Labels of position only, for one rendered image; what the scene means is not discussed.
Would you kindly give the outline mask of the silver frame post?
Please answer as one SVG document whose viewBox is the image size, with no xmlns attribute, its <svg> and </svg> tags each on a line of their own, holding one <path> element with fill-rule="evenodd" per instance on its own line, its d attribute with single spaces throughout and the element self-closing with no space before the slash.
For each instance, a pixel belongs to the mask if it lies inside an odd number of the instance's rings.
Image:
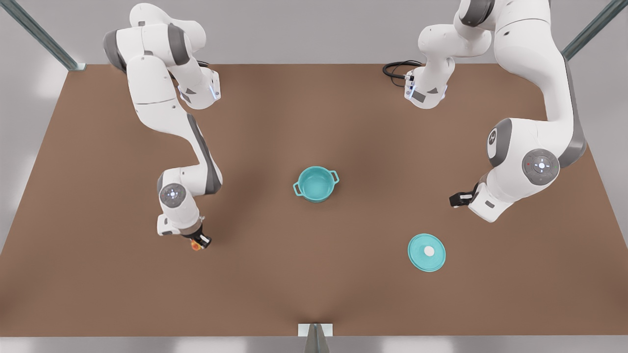
<svg viewBox="0 0 628 353">
<path fill-rule="evenodd" d="M 20 24 L 27 33 L 31 34 L 65 69 L 69 71 L 86 69 L 87 65 L 85 63 L 76 62 L 16 0 L 0 0 L 0 7 Z"/>
<path fill-rule="evenodd" d="M 327 337 L 333 336 L 333 324 L 298 324 L 298 337 L 306 337 L 304 353 L 330 353 Z"/>
<path fill-rule="evenodd" d="M 608 25 L 624 8 L 628 0 L 611 0 L 602 10 L 584 27 L 577 36 L 561 52 L 565 60 L 569 61 L 587 45 L 599 32 Z"/>
</svg>

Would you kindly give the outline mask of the teal lid with white knob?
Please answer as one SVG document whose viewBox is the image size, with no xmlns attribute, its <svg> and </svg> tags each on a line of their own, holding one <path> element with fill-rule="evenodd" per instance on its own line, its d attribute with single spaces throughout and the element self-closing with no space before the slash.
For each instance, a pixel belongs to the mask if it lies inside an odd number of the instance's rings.
<svg viewBox="0 0 628 353">
<path fill-rule="evenodd" d="M 407 248 L 408 258 L 415 268 L 425 272 L 439 270 L 446 261 L 444 244 L 431 234 L 418 234 Z"/>
</svg>

